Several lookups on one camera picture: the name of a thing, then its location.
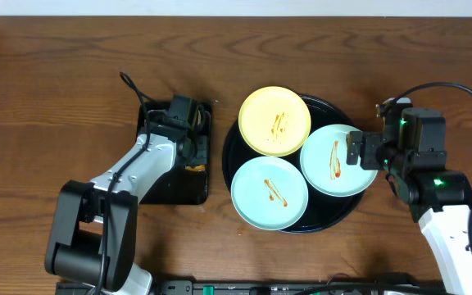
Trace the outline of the green plate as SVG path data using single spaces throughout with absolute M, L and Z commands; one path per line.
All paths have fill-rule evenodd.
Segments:
M 360 163 L 347 164 L 347 135 L 358 131 L 350 125 L 326 125 L 311 133 L 302 146 L 300 165 L 307 182 L 331 197 L 350 197 L 366 190 L 377 175 Z

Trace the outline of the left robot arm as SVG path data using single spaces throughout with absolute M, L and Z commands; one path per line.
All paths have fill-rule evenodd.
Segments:
M 45 255 L 51 275 L 87 294 L 147 294 L 134 261 L 141 205 L 201 205 L 208 197 L 212 108 L 175 95 L 139 108 L 133 147 L 89 182 L 63 185 Z

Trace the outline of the light blue plate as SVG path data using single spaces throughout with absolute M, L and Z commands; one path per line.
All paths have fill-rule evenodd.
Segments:
M 309 201 L 302 173 L 278 157 L 256 157 L 235 173 L 230 195 L 236 212 L 263 230 L 286 229 L 301 219 Z

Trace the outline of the orange green sponge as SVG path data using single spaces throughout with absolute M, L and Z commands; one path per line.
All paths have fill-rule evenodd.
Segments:
M 199 165 L 199 166 L 186 166 L 186 170 L 193 171 L 193 172 L 200 172 L 204 171 L 206 169 L 205 165 Z

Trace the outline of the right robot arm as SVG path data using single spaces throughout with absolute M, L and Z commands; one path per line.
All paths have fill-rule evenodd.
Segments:
M 382 131 L 347 135 L 347 163 L 386 171 L 431 247 L 447 292 L 472 294 L 472 189 L 463 173 L 445 167 L 445 134 L 440 111 L 391 111 Z

